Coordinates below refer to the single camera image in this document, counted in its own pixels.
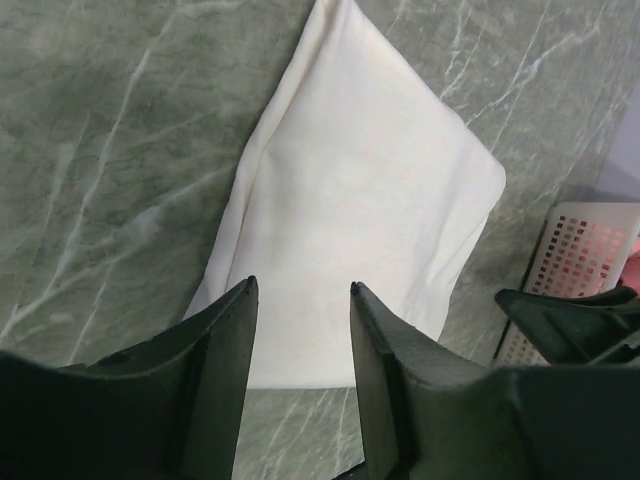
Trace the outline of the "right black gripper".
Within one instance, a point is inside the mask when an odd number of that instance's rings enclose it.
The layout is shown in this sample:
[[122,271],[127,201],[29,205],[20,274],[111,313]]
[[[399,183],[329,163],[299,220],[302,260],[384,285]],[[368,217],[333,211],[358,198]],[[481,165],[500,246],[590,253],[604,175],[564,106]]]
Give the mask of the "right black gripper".
[[503,289],[495,301],[550,364],[639,363],[639,294],[630,287],[580,298]]

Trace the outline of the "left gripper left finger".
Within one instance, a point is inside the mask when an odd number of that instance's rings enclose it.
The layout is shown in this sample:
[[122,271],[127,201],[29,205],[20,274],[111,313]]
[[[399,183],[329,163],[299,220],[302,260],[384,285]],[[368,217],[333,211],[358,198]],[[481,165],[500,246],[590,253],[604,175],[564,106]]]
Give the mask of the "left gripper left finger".
[[253,351],[247,278],[168,330],[91,365],[1,355],[5,479],[228,479]]

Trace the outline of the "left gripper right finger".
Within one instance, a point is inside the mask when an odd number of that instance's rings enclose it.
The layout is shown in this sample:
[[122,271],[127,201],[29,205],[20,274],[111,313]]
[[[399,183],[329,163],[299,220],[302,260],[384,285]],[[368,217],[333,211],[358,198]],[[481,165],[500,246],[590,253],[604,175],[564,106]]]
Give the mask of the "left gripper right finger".
[[635,479],[639,364],[482,367],[351,287],[352,479]]

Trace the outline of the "white Coca-Cola t-shirt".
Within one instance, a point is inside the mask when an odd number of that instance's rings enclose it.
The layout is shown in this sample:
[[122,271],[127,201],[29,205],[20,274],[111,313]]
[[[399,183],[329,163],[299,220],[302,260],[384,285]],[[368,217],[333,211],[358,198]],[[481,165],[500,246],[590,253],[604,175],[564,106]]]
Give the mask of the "white Coca-Cola t-shirt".
[[249,387],[352,386],[351,284],[438,338],[505,184],[356,3],[318,1],[241,155],[189,312],[255,276]]

